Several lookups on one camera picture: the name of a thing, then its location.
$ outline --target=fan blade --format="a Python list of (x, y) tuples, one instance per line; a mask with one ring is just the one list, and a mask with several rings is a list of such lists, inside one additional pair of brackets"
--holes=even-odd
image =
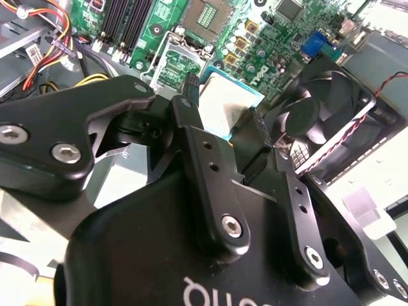
[(346, 76), (332, 72), (331, 85), (328, 99), (324, 102), (329, 112), (337, 113), (345, 105), (354, 108), (353, 83)]
[(323, 134), (326, 139), (333, 137), (342, 127), (344, 127), (354, 117), (354, 108), (349, 103), (341, 110), (323, 122)]
[(302, 84), (302, 87), (309, 92), (310, 96), (326, 103), (330, 93), (331, 83), (332, 81), (330, 79), (309, 80)]

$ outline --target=electronic component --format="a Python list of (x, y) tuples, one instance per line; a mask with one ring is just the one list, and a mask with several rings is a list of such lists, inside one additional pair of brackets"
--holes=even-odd
[[(130, 53), (135, 48), (143, 25), (149, 15), (152, 3), (153, 0), (139, 0), (133, 5), (121, 39), (122, 44), (120, 48), (124, 54)], [(153, 32), (156, 33), (156, 36), (163, 31), (163, 28), (159, 24), (154, 24), (151, 28), (153, 28)]]
[(278, 13), (289, 21), (294, 21), (301, 10), (302, 6), (294, 0), (282, 0), (276, 9)]
[(169, 40), (149, 85), (155, 90), (165, 85), (177, 91), (188, 73), (199, 75), (206, 63), (197, 53)]
[(250, 20), (247, 21), (247, 24), (245, 25), (245, 30), (247, 30), (251, 34), (254, 34), (258, 29), (259, 27), (255, 22)]
[(228, 64), (234, 65), (234, 63), (237, 61), (237, 57), (233, 54), (228, 54), (227, 57), (225, 58), (225, 61)]
[(199, 111), (204, 128), (224, 139), (229, 138), (242, 114), (263, 99), (260, 93), (213, 66), (207, 68), (201, 82)]
[(110, 1), (100, 34), (103, 41), (111, 43), (118, 38), (119, 28), (124, 22), (124, 16), (128, 5), (129, 0)]
[(315, 32), (302, 47), (302, 52), (310, 57), (315, 57), (321, 47), (327, 42), (327, 37), (320, 32)]
[(265, 21), (270, 26), (272, 26), (275, 23), (272, 16), (267, 11), (262, 12), (261, 17), (263, 21)]
[(105, 0), (91, 0), (91, 3), (89, 5), (91, 9), (94, 9), (95, 11), (103, 11)]
[(259, 57), (264, 58), (264, 57), (266, 56), (266, 52), (265, 52), (265, 50), (259, 49), (259, 50), (256, 52), (256, 55), (259, 56)]
[(224, 0), (193, 0), (182, 25), (199, 37), (213, 41), (229, 19), (232, 7)]
[(299, 33), (295, 35), (295, 37), (293, 38), (293, 41), (298, 43), (302, 38), (302, 35), (300, 35)]
[(247, 45), (247, 42), (242, 37), (238, 37), (237, 41), (235, 42), (235, 46), (240, 50), (245, 49)]

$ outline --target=cable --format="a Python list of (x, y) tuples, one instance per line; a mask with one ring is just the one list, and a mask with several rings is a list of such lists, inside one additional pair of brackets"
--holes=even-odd
[[(379, 95), (381, 94), (381, 91), (383, 91), (384, 87), (386, 87), (392, 80), (394, 80), (395, 78), (406, 78), (408, 77), (408, 72), (404, 72), (404, 71), (398, 71), (397, 73), (395, 73), (394, 75), (391, 75), (387, 80), (385, 80), (381, 86), (378, 88), (377, 92), (375, 93), (375, 97), (379, 97)], [(304, 170), (303, 172), (301, 172), (300, 175), (303, 175), (309, 171), (311, 171), (311, 169), (315, 168), (322, 160), (324, 160), (326, 157), (328, 157), (335, 149), (337, 149), (342, 143), (344, 143), (357, 129), (358, 127), (361, 125), (361, 123), (363, 123), (363, 121), (367, 118), (367, 114), (365, 114), (364, 116), (362, 116), (360, 119), (358, 119), (348, 130), (347, 132), (343, 135), (343, 137), (336, 142), (330, 149), (327, 150), (327, 152), (325, 152), (317, 161), (315, 161), (310, 167), (308, 167), (306, 170)]]
[(48, 88), (51, 88), (53, 91), (59, 91), (59, 88), (57, 84), (55, 84), (53, 81), (49, 81), (47, 83), (41, 84), (39, 86), (40, 88), (40, 93), (45, 94), (48, 92)]
[(88, 77), (90, 75), (87, 63), (86, 63), (86, 58), (82, 55), (81, 52), (77, 52), (78, 55), (78, 60), (79, 60), (79, 65), (81, 66), (82, 73), (84, 74), (84, 77)]
[[(44, 2), (51, 4), (52, 6), (56, 7), (62, 14), (60, 14), (56, 10), (51, 10), (49, 8), (33, 8), (28, 15), (30, 17), (39, 17), (43, 19), (49, 26), (54, 27), (54, 29), (58, 30), (60, 32), (60, 35), (57, 37), (56, 41), (61, 41), (63, 45), (68, 47), (70, 45), (71, 49), (73, 48), (73, 42), (71, 40), (71, 31), (72, 31), (72, 25), (71, 25), (71, 20), (69, 19), (68, 14), (66, 11), (63, 10), (59, 4), (57, 4), (54, 0), (43, 0)], [(0, 0), (0, 3), (7, 8), (8, 10), (17, 13), (18, 7), (14, 6), (5, 0)], [(60, 30), (53, 22), (51, 22), (44, 14), (50, 13), (55, 15), (60, 21), (62, 22), (63, 25), (63, 30)], [(30, 72), (29, 76), (24, 82), (23, 85), (23, 91), (27, 90), (30, 86), (33, 84), (33, 80), (36, 77), (37, 73), (45, 69), (46, 67), (49, 67), (51, 65), (57, 64), (61, 58), (64, 56), (64, 53), (60, 50), (55, 50), (55, 46), (51, 46), (48, 52), (45, 54), (44, 58), (35, 65), (33, 70)]]
[(109, 70), (108, 65), (106, 65), (106, 61), (104, 61), (99, 55), (94, 53), (92, 50), (88, 50), (78, 39), (73, 40), (74, 47), (81, 51), (86, 57), (93, 60), (102, 70), (105, 72), (110, 78), (115, 77), (115, 75)]
[(105, 81), (105, 80), (108, 80), (108, 79), (109, 78), (106, 75), (102, 74), (102, 73), (95, 73), (93, 75), (88, 76), (87, 78), (84, 78), (82, 81), (77, 83), (74, 87), (87, 85), (87, 84), (97, 82), (97, 81)]

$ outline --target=bolt hole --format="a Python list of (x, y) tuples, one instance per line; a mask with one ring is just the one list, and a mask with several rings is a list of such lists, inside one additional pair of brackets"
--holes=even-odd
[(320, 259), (315, 254), (312, 254), (312, 259), (316, 262), (320, 261)]
[(303, 205), (299, 205), (299, 208), (302, 212), (304, 212), (305, 214), (307, 214), (307, 209), (306, 207), (304, 207)]
[(206, 147), (208, 150), (211, 150), (211, 149), (212, 149), (211, 143), (203, 142), (203, 145), (204, 145), (204, 147)]
[(237, 225), (234, 222), (228, 221), (227, 226), (231, 231), (236, 231), (238, 229)]
[(12, 129), (7, 129), (3, 131), (2, 134), (4, 135), (4, 137), (11, 139), (16, 139), (20, 136), (17, 132), (14, 132)]
[(210, 163), (210, 168), (212, 171), (215, 171), (215, 172), (219, 171), (219, 167), (214, 163)]
[(61, 155), (72, 157), (74, 155), (74, 153), (72, 152), (71, 149), (62, 149), (61, 150)]
[(135, 83), (135, 88), (141, 92), (147, 92), (147, 89), (140, 84)]

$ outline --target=black plastic part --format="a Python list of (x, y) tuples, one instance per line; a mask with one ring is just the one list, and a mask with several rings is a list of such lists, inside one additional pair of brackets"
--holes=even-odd
[(182, 86), (182, 93), (189, 101), (197, 104), (197, 106), (200, 105), (200, 78), (193, 72), (187, 74)]
[[(393, 281), (398, 281), (404, 288), (408, 288), (408, 285), (373, 241), (366, 236), (353, 215), (344, 206), (337, 205), (329, 199), (328, 186), (322, 178), (318, 179), (320, 184), (317, 184), (310, 175), (303, 177), (316, 205), (315, 209), (319, 211), (317, 223), (322, 240), (334, 238), (342, 246), (346, 281), (351, 289), (365, 305), (370, 305), (388, 295), (406, 302)], [(379, 284), (374, 270), (380, 272), (388, 281), (388, 289)]]
[[(277, 204), (237, 184), (232, 186), (251, 227), (251, 247), (229, 265), (208, 258), (196, 239), (188, 183), (181, 171), (169, 174), (78, 227), (64, 264), (69, 306), (362, 305), (329, 263), (333, 276), (326, 286), (307, 293), (294, 285), (281, 265)], [(201, 285), (211, 303), (197, 287), (190, 291), (188, 280)]]
[[(0, 124), (18, 125), (29, 133), (25, 143), (0, 143), (0, 186), (50, 200), (75, 198), (92, 171), (111, 120), (127, 110), (148, 108), (154, 97), (141, 80), (120, 76), (0, 105)], [(58, 143), (78, 148), (79, 162), (64, 164), (54, 159), (51, 150)]]
[[(248, 251), (251, 234), (217, 137), (202, 130), (198, 106), (185, 97), (172, 99), (170, 113), (178, 127), (174, 139), (181, 144), (198, 241), (216, 261), (231, 263)], [(223, 228), (221, 219), (225, 215), (233, 216), (240, 223), (239, 237), (229, 236)]]

